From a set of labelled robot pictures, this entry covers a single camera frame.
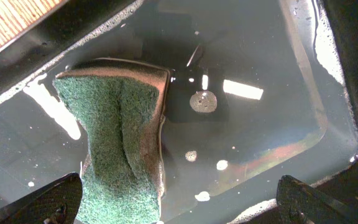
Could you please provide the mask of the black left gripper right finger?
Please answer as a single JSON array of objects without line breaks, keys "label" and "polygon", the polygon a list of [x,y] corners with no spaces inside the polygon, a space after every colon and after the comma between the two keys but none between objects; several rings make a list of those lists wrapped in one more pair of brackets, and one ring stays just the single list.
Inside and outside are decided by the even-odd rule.
[{"label": "black left gripper right finger", "polygon": [[278,181],[277,207],[284,223],[358,223],[358,212],[290,176]]}]

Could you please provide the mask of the green orange sponge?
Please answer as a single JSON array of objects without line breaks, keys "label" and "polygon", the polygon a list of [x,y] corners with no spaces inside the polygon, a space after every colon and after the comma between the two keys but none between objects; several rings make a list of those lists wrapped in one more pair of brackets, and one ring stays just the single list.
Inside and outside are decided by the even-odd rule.
[{"label": "green orange sponge", "polygon": [[99,58],[59,73],[53,86],[86,131],[83,223],[156,223],[164,171],[161,130],[168,69]]}]

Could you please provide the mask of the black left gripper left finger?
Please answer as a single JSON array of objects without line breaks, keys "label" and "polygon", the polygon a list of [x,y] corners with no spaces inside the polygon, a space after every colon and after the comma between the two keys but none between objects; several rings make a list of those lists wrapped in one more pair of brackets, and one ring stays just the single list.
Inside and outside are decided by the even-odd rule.
[{"label": "black left gripper left finger", "polygon": [[0,208],[0,224],[73,223],[82,196],[81,178],[71,172]]}]

